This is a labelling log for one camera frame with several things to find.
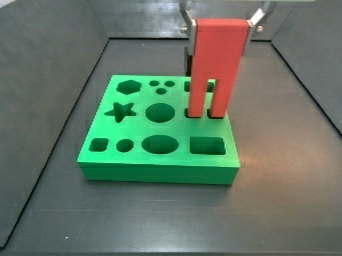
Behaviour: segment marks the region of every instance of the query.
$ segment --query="gray table surface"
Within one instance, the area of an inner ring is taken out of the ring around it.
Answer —
[[[341,11],[339,0],[321,0],[297,9],[273,44],[342,133]],[[309,26],[321,33],[311,33]]]
[[[16,1],[0,24],[1,248],[108,37],[87,0]]]
[[[270,43],[241,63],[233,186],[92,182],[76,157],[114,74],[183,75],[186,42],[112,40],[4,254],[342,252],[342,142]]]

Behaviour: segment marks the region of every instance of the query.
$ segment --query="square hole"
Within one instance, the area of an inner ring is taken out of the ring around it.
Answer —
[[[207,117],[208,119],[223,119],[224,117],[212,117],[210,114],[210,109],[207,109]]]
[[[191,137],[190,152],[202,155],[224,155],[224,141],[219,137]]]
[[[184,109],[184,117],[186,117],[186,118],[192,118],[192,119],[194,119],[194,118],[196,118],[196,119],[200,118],[200,117],[190,117],[190,116],[188,116],[188,108]]]
[[[96,138],[91,141],[90,151],[103,152],[108,146],[108,139]]]

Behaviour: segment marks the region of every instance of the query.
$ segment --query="green foam block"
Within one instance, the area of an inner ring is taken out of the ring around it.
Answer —
[[[112,77],[78,158],[87,179],[233,183],[241,164],[228,116],[188,118],[188,86],[188,77]]]

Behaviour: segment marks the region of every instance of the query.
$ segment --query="block's side face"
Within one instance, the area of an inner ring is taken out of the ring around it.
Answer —
[[[237,167],[80,164],[88,180],[233,184]]]

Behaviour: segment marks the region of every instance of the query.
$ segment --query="red block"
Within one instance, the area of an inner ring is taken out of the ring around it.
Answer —
[[[208,79],[216,79],[210,115],[220,118],[227,112],[250,26],[239,19],[196,19],[196,25],[188,116],[203,115]]]

